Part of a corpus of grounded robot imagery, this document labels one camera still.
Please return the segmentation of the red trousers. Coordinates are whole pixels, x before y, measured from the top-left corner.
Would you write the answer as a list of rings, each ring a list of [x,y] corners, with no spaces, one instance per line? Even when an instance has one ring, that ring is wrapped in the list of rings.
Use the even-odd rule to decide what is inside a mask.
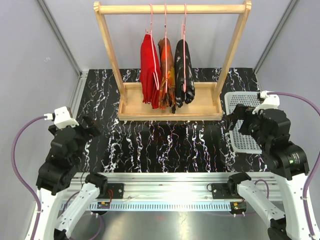
[[[159,58],[156,51],[156,46],[154,42],[154,52],[156,60],[156,70],[159,77],[159,83],[162,80],[162,72],[160,69]],[[159,93],[160,91],[156,89],[154,75],[153,75],[153,55],[151,49],[150,35],[145,34],[144,39],[140,48],[140,82],[142,86],[143,100],[145,104],[151,104],[153,109],[159,107]]]

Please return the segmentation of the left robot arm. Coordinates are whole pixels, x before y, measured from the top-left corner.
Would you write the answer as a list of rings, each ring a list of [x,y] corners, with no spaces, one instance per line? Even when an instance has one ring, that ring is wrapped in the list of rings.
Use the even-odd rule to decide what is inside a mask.
[[[29,229],[27,240],[67,240],[92,201],[107,196],[108,178],[99,173],[91,172],[75,199],[59,215],[62,200],[66,195],[71,181],[77,173],[86,143],[100,134],[90,117],[83,120],[83,127],[75,123],[64,122],[65,127],[59,129],[56,124],[49,127],[54,138],[44,164],[39,168],[36,181],[38,202],[32,216],[35,230]]]

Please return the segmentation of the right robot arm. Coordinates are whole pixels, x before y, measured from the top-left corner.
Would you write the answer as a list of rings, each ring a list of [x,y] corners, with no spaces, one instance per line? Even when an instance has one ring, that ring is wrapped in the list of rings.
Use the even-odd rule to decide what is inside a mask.
[[[251,205],[264,221],[271,240],[318,240],[320,229],[308,199],[311,174],[307,155],[290,141],[291,121],[285,112],[276,108],[255,112],[253,107],[238,104],[227,120],[231,130],[241,120],[239,132],[251,136],[260,147],[279,187],[284,210],[278,210],[247,173],[229,177],[228,195],[241,197]]]

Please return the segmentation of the black white patterned trousers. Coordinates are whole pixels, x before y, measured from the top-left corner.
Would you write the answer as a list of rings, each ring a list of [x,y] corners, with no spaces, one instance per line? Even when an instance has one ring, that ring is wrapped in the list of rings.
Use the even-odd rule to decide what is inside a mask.
[[[183,39],[176,45],[174,55],[175,102],[178,108],[195,98],[195,84],[189,46]]]

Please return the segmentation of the orange camouflage trousers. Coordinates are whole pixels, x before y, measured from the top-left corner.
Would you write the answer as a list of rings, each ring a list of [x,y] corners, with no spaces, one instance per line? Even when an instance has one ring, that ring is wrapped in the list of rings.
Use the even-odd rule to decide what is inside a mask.
[[[161,84],[159,87],[158,107],[162,110],[171,108],[176,113],[176,80],[175,64],[169,39],[163,38],[158,42],[161,68]]]

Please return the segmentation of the pink wire hanger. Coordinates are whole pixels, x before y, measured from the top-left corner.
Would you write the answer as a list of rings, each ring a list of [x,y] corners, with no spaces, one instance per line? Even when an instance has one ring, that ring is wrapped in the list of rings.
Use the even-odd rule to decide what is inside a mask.
[[[168,92],[167,4],[164,4],[165,93]]]
[[[149,30],[146,30],[146,33],[150,35],[150,45],[151,45],[151,52],[152,52],[152,59],[153,59],[153,77],[156,89],[160,89],[160,83],[159,83],[159,75],[157,72],[157,65],[156,65],[156,54],[155,54],[155,47],[154,47],[154,40],[153,40],[153,5],[149,4],[150,6],[150,28]]]
[[[187,4],[184,4],[184,21],[181,26],[181,37],[183,40],[183,92],[187,91],[187,74],[186,74],[186,20],[187,20]]]

